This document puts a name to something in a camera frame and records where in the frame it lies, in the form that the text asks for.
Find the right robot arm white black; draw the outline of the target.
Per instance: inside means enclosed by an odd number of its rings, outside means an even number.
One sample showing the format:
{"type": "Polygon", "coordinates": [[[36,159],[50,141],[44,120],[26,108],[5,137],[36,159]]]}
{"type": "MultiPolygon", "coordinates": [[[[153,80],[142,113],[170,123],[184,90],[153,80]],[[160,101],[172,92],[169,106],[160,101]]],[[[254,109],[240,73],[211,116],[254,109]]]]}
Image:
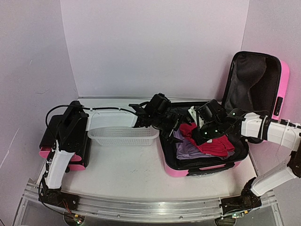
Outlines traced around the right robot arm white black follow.
{"type": "Polygon", "coordinates": [[[193,139],[197,145],[208,140],[220,138],[231,132],[245,138],[258,138],[291,150],[290,156],[267,173],[255,178],[247,190],[237,197],[237,205],[246,209],[254,203],[255,196],[260,197],[267,191],[301,176],[301,125],[289,120],[274,120],[256,112],[244,112],[234,109],[204,111],[191,107],[189,114],[197,127],[193,130],[193,139]]]}

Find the magenta garment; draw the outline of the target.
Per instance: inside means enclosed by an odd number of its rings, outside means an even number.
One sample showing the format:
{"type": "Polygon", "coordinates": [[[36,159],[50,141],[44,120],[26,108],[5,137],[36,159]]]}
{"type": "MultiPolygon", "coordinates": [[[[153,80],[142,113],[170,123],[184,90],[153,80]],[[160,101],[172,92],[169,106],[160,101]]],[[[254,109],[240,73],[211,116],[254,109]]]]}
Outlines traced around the magenta garment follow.
{"type": "Polygon", "coordinates": [[[174,136],[178,136],[178,139],[183,141],[177,144],[177,158],[179,160],[210,157],[218,157],[224,160],[234,154],[235,147],[226,135],[197,145],[192,139],[192,131],[196,127],[195,123],[191,125],[182,124],[179,130],[175,132],[174,136]]]}

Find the lavender folded garment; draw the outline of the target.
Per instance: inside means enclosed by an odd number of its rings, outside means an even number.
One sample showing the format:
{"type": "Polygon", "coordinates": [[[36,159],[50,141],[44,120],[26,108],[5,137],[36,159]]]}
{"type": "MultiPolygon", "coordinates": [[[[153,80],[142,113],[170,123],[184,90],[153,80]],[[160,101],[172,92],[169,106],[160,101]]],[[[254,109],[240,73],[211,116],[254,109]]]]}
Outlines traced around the lavender folded garment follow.
{"type": "Polygon", "coordinates": [[[195,146],[183,137],[182,143],[176,143],[176,158],[179,160],[192,160],[196,158],[214,158],[225,160],[235,153],[234,145],[227,136],[214,139],[200,146],[195,146]]]}

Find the pink and black folded case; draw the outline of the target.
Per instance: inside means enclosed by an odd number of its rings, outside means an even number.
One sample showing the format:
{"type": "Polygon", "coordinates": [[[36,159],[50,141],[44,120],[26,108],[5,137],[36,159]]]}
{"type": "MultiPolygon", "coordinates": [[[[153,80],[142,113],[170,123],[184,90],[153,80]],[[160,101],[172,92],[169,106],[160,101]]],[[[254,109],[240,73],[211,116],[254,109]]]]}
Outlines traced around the pink and black folded case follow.
{"type": "Polygon", "coordinates": [[[62,115],[54,115],[49,122],[49,128],[46,129],[40,142],[39,155],[47,158],[55,143],[51,132],[57,134],[59,149],[74,153],[68,168],[71,171],[82,171],[88,167],[90,157],[91,139],[86,132],[87,117],[82,114],[71,118],[63,119],[62,115]]]}

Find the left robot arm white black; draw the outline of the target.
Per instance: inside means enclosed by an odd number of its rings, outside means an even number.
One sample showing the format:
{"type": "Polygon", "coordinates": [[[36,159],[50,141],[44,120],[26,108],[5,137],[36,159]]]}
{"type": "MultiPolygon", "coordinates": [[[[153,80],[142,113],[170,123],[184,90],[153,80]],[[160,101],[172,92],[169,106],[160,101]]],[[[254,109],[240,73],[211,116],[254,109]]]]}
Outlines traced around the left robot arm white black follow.
{"type": "Polygon", "coordinates": [[[72,101],[68,105],[53,107],[49,112],[59,108],[65,108],[65,111],[55,124],[45,119],[51,136],[51,151],[41,179],[43,187],[47,188],[44,196],[54,206],[63,202],[63,195],[58,190],[61,189],[65,171],[72,157],[86,148],[90,131],[113,127],[153,127],[171,140],[172,133],[185,118],[172,109],[172,103],[166,98],[130,104],[128,109],[116,106],[86,107],[80,101],[72,101]]]}

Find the pink hard-shell suitcase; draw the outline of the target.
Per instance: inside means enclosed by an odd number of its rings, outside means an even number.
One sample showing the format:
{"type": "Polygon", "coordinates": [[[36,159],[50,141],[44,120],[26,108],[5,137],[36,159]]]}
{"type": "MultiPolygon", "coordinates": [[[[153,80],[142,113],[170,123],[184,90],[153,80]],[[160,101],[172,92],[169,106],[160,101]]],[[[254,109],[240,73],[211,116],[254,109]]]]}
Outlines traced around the pink hard-shell suitcase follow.
{"type": "Polygon", "coordinates": [[[170,139],[159,136],[165,172],[173,177],[207,175],[231,169],[248,156],[249,143],[267,140],[286,95],[290,69],[264,53],[234,55],[221,102],[174,103],[184,114],[170,139]]]}

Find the curved aluminium rail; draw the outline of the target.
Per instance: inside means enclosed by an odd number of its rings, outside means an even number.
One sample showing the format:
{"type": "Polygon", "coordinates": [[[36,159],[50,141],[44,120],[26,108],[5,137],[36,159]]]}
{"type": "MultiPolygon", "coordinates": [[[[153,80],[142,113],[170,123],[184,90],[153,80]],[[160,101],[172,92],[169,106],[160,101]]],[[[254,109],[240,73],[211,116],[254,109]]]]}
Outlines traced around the curved aluminium rail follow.
{"type": "MultiPolygon", "coordinates": [[[[26,216],[36,216],[44,220],[50,214],[69,218],[65,205],[51,206],[40,201],[41,189],[29,180],[15,215],[14,225],[20,225],[26,216]]],[[[72,213],[82,217],[95,217],[106,220],[146,223],[197,222],[214,218],[242,218],[250,209],[239,210],[232,204],[238,197],[190,199],[179,201],[156,201],[138,199],[108,198],[87,194],[64,192],[72,213]]]]}

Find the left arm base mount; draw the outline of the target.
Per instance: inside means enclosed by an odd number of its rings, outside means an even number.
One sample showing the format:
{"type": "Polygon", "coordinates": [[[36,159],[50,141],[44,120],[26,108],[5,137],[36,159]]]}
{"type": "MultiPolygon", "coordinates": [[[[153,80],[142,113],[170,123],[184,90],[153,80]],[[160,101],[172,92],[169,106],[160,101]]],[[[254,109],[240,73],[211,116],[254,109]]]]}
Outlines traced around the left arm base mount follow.
{"type": "Polygon", "coordinates": [[[39,186],[39,201],[45,205],[65,208],[67,210],[77,210],[79,205],[79,196],[75,194],[62,192],[61,189],[49,189],[39,186]]]}

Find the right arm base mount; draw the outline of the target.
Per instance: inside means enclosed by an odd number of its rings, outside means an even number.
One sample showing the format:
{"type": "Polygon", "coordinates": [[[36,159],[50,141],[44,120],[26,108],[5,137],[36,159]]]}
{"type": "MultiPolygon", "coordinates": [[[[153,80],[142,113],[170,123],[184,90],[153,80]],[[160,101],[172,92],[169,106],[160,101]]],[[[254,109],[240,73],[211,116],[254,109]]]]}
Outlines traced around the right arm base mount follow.
{"type": "Polygon", "coordinates": [[[222,208],[222,216],[229,216],[234,213],[250,211],[262,205],[261,197],[256,196],[252,191],[252,183],[255,177],[250,179],[243,187],[241,194],[238,196],[222,198],[220,207],[222,208]]]}

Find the white plastic mesh basket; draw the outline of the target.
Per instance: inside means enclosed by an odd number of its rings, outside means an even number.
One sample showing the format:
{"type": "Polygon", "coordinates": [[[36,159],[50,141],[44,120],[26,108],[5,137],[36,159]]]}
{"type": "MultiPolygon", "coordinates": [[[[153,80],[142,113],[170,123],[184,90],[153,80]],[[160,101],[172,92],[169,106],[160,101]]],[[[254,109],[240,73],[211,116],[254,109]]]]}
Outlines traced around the white plastic mesh basket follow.
{"type": "Polygon", "coordinates": [[[154,128],[107,127],[92,129],[88,137],[104,146],[150,146],[159,136],[154,128]]]}

